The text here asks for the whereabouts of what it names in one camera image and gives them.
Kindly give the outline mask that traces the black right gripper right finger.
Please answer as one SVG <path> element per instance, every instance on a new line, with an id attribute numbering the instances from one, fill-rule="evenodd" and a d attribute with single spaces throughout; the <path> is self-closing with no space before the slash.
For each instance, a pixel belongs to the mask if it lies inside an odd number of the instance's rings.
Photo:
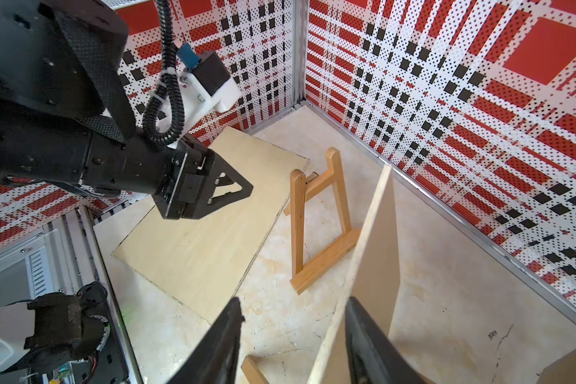
<path id="1" fill-rule="evenodd" d="M 350 297 L 346 305 L 345 334 L 352 383 L 425 382 L 355 297 Z"/>

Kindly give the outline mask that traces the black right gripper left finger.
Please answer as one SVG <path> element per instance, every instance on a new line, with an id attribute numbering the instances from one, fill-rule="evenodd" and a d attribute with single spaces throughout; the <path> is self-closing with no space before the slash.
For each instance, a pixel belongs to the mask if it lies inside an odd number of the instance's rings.
<path id="1" fill-rule="evenodd" d="M 168 383 L 235 383 L 244 321 L 239 299 L 231 298 Z"/>

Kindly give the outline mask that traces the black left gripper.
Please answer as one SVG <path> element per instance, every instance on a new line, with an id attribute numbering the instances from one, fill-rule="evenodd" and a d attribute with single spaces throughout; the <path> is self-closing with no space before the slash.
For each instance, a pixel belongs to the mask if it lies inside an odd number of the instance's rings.
<path id="1" fill-rule="evenodd" d="M 192 134 L 169 149 L 169 163 L 153 199 L 163 219 L 201 219 L 249 198 L 254 186 Z"/>

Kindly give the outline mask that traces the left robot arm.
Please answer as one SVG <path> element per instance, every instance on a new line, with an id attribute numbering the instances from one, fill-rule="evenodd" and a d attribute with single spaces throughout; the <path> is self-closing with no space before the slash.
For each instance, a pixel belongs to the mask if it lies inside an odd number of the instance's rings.
<path id="1" fill-rule="evenodd" d="M 253 187 L 191 133 L 241 96 L 214 51 L 176 46 L 168 1 L 155 4 L 158 80 L 141 118 L 118 75 L 129 29 L 101 1 L 0 1 L 0 185 L 149 194 L 165 219 L 201 219 Z"/>

